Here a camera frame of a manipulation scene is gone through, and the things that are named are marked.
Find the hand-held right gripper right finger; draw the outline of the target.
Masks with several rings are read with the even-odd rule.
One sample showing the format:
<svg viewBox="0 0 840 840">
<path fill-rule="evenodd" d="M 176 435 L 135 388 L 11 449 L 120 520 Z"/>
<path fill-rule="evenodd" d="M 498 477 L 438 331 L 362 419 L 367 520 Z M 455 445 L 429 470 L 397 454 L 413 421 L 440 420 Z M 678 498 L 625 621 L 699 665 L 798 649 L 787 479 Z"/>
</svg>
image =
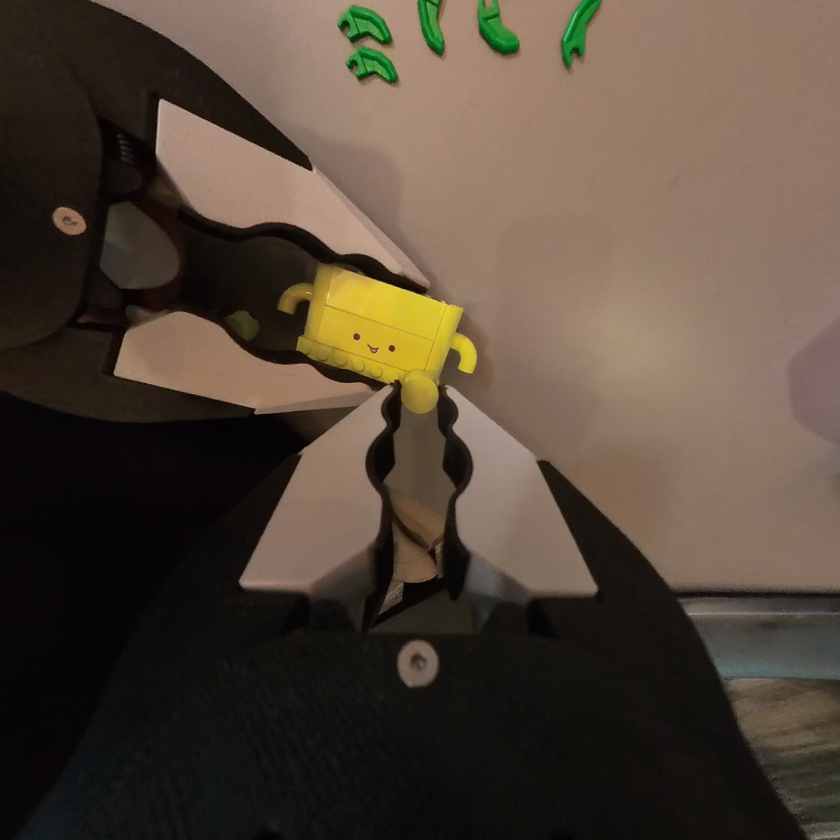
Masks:
<svg viewBox="0 0 840 840">
<path fill-rule="evenodd" d="M 487 617 L 501 603 L 595 597 L 598 584 L 531 450 L 450 385 L 436 424 L 448 598 Z"/>
</svg>

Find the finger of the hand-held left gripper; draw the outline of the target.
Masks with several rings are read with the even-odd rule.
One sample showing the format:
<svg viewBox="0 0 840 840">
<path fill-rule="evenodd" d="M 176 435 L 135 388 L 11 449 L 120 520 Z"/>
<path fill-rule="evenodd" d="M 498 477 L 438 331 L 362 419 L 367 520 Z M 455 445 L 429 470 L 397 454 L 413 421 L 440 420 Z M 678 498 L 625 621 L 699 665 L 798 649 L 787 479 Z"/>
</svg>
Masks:
<svg viewBox="0 0 840 840">
<path fill-rule="evenodd" d="M 164 99 L 156 158 L 185 206 L 222 233 L 278 235 L 322 263 L 429 289 L 414 263 L 317 169 Z"/>
<path fill-rule="evenodd" d="M 330 380 L 310 364 L 262 360 L 223 327 L 184 311 L 133 325 L 123 335 L 113 373 L 257 414 L 354 408 L 373 394 L 367 384 Z"/>
</svg>

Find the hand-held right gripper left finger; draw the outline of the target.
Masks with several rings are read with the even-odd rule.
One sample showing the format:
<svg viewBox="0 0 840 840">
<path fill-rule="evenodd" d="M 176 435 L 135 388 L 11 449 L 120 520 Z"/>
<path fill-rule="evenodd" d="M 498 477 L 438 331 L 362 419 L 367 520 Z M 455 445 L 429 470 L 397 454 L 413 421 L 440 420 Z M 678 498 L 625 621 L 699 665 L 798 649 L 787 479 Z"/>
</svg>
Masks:
<svg viewBox="0 0 840 840">
<path fill-rule="evenodd" d="M 372 629 L 394 573 L 393 509 L 401 388 L 387 386 L 305 447 L 239 583 L 362 607 Z"/>
</svg>

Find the lime green toy brick pot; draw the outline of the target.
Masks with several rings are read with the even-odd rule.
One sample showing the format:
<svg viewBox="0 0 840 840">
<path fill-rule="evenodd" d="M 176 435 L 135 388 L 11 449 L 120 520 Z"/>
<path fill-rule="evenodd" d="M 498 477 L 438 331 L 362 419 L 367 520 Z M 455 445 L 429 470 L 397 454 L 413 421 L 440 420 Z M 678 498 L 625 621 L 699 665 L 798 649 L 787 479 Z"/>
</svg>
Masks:
<svg viewBox="0 0 840 840">
<path fill-rule="evenodd" d="M 439 383 L 448 354 L 471 374 L 472 341 L 458 332 L 463 310 L 338 266 L 320 264 L 315 280 L 285 290 L 280 312 L 308 305 L 297 351 L 310 360 L 383 383 L 412 372 Z"/>
</svg>

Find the grey metal plate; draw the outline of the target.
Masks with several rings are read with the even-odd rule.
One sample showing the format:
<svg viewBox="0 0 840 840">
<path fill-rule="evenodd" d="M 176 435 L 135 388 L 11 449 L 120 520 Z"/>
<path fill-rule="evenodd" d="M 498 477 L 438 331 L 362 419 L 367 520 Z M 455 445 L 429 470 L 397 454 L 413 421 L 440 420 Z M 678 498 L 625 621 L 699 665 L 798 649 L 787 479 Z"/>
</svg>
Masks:
<svg viewBox="0 0 840 840">
<path fill-rule="evenodd" d="M 839 596 L 682 595 L 723 679 L 839 680 Z"/>
</svg>

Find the scattered green leaf pieces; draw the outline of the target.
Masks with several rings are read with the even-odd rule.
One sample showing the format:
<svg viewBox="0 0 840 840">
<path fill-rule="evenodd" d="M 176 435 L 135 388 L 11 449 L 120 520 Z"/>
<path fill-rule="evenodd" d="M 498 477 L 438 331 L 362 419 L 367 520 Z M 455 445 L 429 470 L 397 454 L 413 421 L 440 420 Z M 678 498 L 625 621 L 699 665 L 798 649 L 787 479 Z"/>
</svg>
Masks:
<svg viewBox="0 0 840 840">
<path fill-rule="evenodd" d="M 423 39 L 427 47 L 439 57 L 444 54 L 446 47 L 441 25 L 443 6 L 442 1 L 416 1 L 417 19 Z M 601 6 L 601 1 L 582 1 L 572 11 L 560 39 L 561 58 L 566 68 L 572 68 L 574 60 L 584 57 L 589 27 Z M 520 39 L 504 24 L 498 1 L 478 1 L 476 20 L 479 35 L 491 50 L 502 56 L 510 56 L 519 51 Z M 379 46 L 392 43 L 392 32 L 383 16 L 370 7 L 354 4 L 341 13 L 337 26 L 341 34 L 355 45 L 345 65 L 357 80 L 378 77 L 389 85 L 398 83 L 399 76 L 391 58 L 378 48 L 363 45 L 365 40 L 372 40 Z"/>
</svg>

